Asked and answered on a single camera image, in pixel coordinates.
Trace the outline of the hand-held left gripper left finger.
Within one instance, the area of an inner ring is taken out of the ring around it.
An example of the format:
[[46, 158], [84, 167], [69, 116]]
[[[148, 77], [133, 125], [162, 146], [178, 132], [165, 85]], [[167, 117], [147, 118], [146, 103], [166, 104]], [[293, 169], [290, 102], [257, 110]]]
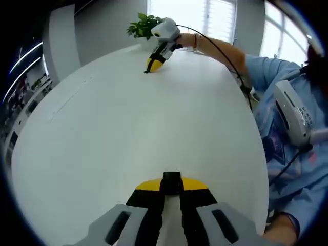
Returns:
[[156, 245], [162, 227], [161, 178], [139, 184], [125, 204], [117, 204], [88, 227], [75, 245]]

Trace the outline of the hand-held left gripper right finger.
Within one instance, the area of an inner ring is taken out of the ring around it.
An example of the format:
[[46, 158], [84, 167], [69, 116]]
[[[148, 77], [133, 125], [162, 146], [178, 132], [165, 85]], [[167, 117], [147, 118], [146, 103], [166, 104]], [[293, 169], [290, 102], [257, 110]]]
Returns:
[[180, 179], [182, 227], [188, 245], [266, 245], [255, 224], [224, 202], [217, 202], [201, 181]]

